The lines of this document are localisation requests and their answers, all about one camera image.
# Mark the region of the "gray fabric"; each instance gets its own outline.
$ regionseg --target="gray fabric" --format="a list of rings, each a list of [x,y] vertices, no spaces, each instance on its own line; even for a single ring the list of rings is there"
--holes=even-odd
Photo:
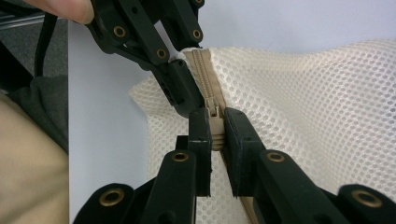
[[[68,153],[67,76],[36,77],[30,88],[11,92],[8,97]]]
[[[0,39],[20,63],[33,74],[35,48],[42,23],[0,31]],[[67,20],[58,20],[44,61],[44,76],[67,75]]]

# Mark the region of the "white mesh fabric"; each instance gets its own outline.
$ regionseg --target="white mesh fabric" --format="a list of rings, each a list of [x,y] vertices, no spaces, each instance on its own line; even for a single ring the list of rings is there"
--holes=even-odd
[[[360,183],[396,199],[396,41],[369,41],[313,54],[210,49],[228,107],[244,111],[267,148],[290,154],[333,193]],[[153,77],[131,91],[148,116],[149,177],[187,120]],[[213,153],[212,198],[197,223],[247,223]]]

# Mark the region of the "zipper slider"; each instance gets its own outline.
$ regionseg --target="zipper slider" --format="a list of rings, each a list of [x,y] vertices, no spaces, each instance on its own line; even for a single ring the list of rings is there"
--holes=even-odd
[[[219,112],[219,106],[215,104],[214,99],[207,99],[206,108],[209,113],[209,126],[212,134],[212,150],[220,151],[225,144],[224,119]]]

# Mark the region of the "black wire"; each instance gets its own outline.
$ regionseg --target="black wire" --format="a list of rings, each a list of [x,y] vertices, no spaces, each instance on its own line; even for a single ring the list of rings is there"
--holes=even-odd
[[[40,37],[38,38],[37,48],[35,49],[35,77],[43,76],[44,59],[57,20],[57,16],[46,12],[43,26],[41,27]]]
[[[29,87],[33,76],[0,40],[0,89],[12,92]]]

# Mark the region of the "finger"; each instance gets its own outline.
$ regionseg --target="finger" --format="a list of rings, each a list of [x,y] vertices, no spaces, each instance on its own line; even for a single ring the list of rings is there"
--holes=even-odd
[[[90,0],[24,0],[56,16],[83,24],[93,20],[93,8]]]

